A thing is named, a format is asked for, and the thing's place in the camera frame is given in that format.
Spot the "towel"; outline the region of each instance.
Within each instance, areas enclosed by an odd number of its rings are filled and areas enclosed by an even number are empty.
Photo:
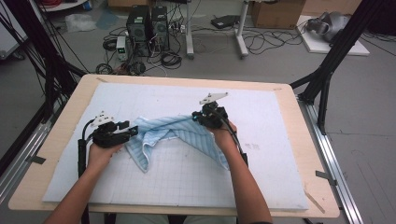
[[[178,137],[182,141],[200,150],[220,166],[229,169],[224,154],[215,143],[213,134],[192,120],[191,115],[165,117],[160,119],[137,118],[133,126],[138,126],[138,135],[125,143],[129,154],[137,166],[146,173],[152,149],[162,139]]]

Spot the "cardboard box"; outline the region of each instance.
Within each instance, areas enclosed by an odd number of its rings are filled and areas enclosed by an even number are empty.
[[[133,5],[151,6],[151,0],[107,0],[108,6],[117,10],[130,10]]]
[[[251,18],[256,27],[294,29],[305,0],[280,0],[274,4],[254,3]]]
[[[338,11],[352,15],[361,0],[306,0],[302,14],[305,16],[320,16],[323,12]]]

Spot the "computer tower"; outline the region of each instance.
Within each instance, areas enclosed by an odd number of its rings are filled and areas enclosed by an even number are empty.
[[[137,56],[150,56],[149,41],[153,37],[149,6],[132,6],[126,22],[132,51]]]
[[[151,10],[151,22],[156,40],[156,50],[169,50],[167,8],[153,7]]]

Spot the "person's arm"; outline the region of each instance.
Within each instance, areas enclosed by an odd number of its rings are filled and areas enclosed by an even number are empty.
[[[84,174],[64,196],[44,223],[79,223],[96,182],[110,162],[113,153],[120,150],[121,147],[122,145],[101,148],[96,144],[92,144],[90,146],[87,169]]]
[[[236,127],[231,122],[230,125],[236,131]],[[272,223],[273,220],[262,192],[242,159],[231,134],[224,127],[211,129],[210,132],[215,135],[216,143],[230,165],[239,223]]]

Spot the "white board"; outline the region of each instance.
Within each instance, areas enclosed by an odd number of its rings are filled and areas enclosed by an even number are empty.
[[[77,140],[82,128],[102,110],[116,121],[137,117],[189,115],[209,93],[228,92],[218,100],[238,127],[249,169],[271,209],[305,210],[304,189],[291,151],[276,96],[244,91],[176,86],[102,83],[77,125],[56,167],[45,202],[59,202],[78,179]],[[162,140],[146,174],[123,149],[114,155],[90,202],[235,207],[230,172],[178,139]]]
[[[309,19],[314,17],[310,16],[300,16],[297,21],[297,25],[306,23]],[[310,53],[328,53],[330,51],[329,43],[326,42],[320,35],[317,35],[315,31],[305,31],[303,25],[297,27],[298,32],[302,34],[304,44]],[[357,56],[368,56],[370,54],[369,50],[363,46],[363,44],[358,40],[355,45],[350,49],[347,55],[357,55]]]

